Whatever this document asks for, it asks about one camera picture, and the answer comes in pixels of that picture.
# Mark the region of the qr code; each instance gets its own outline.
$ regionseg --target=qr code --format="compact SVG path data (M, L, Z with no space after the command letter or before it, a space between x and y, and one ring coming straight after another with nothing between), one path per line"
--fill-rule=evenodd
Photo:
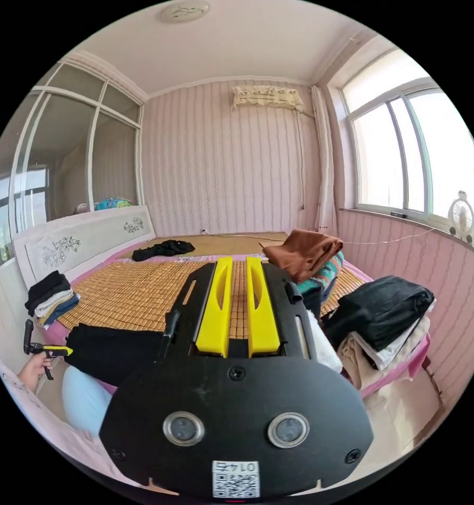
M214 473L215 498L258 498L259 475L252 473Z

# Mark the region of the striped blanket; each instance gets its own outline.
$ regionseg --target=striped blanket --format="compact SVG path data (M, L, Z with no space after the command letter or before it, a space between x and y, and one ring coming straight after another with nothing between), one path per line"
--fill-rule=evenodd
M298 284L298 290L303 295L311 289L326 291L333 280L344 266L344 255L342 251L335 254L313 277Z

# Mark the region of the screw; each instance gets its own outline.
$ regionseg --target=screw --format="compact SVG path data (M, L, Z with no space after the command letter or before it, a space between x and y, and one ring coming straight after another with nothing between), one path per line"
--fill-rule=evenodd
M113 449L111 451L111 456L117 461L125 461L126 459L125 453L121 451L121 449Z
M231 380L242 380L246 376L246 371L242 367L231 367L228 370L228 377Z
M346 464L353 464L361 458L361 451L359 449L353 449L351 452L347 453L344 461Z

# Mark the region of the headboard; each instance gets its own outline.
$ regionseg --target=headboard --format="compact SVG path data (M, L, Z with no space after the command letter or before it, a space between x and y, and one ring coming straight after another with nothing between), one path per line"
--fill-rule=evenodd
M146 206L122 207L68 216L44 223L13 239L26 288L54 270L68 281L126 247L155 238Z

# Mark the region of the pink bedsheet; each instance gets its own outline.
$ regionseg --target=pink bedsheet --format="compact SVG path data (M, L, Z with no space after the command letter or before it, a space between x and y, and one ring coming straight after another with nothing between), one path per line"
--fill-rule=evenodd
M115 261L125 261L119 258L119 256L122 256L125 252L128 252L129 250L136 249L137 245L128 247L120 252L117 252L116 254L112 255L110 258L105 260L103 263L100 263L100 265L96 266L95 268L92 268L91 270L85 272L84 274L80 275L76 279L72 281L73 286L77 286L78 282L81 282L84 280L86 277L91 275L92 273L100 270L101 268L105 267L106 265L110 265L111 263L114 263ZM234 261L244 261L246 257L249 255L234 255L233 260ZM219 256L189 256L189 257L184 257L183 260L188 260L188 261L216 261ZM147 260L147 261L153 261L153 262L163 262L163 261L175 261L178 260L179 257L166 257L166 256L154 256L153 258ZM356 277L361 279L364 282L371 282L373 279L369 277L367 274L362 272L359 268L356 268L354 265L349 263L348 261L344 261L344 268L349 270L352 274L354 274ZM63 326L59 321L55 321L52 325L49 326L49 328L43 329L44 336L46 339L46 342L48 342L51 345L57 345L57 346L62 346L65 345L65 339L67 338L69 334L69 330ZM424 339L419 343L419 345L415 348L415 350L411 353L410 357L408 360L404 361L399 367L395 368L392 370L389 374L387 374L385 377L380 379L379 381L373 383L372 385L366 387L365 389L362 389L360 391L362 398L367 397L368 395L374 393L375 391L383 388L387 384L391 384L392 382L396 380L401 380L401 379L409 379L412 380L416 373L419 371L421 368L422 363L424 362L426 358L426 353L428 352L430 346L430 334L426 334ZM117 389L115 386L111 386L110 384L107 384L105 382L101 382L101 384L107 389L110 393L114 393L114 391Z

